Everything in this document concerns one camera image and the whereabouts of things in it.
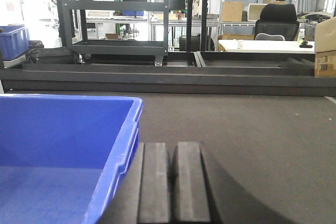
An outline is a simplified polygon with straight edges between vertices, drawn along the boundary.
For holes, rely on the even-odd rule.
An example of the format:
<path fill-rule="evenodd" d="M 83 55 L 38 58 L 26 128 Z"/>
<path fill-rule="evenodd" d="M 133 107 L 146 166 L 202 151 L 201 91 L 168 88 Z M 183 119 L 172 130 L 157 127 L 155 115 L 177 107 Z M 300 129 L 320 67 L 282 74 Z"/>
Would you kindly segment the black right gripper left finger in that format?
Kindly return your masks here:
<path fill-rule="evenodd" d="M 165 143 L 140 143 L 98 223 L 170 223 L 169 157 Z"/>

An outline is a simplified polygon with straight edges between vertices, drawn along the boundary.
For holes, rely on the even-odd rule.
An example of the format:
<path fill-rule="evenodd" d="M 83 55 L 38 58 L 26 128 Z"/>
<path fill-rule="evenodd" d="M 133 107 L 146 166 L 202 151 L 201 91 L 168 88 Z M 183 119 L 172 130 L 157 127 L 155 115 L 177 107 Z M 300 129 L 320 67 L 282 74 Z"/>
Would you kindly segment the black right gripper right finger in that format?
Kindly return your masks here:
<path fill-rule="evenodd" d="M 173 223 L 288 223 L 240 185 L 203 145 L 174 150 Z"/>

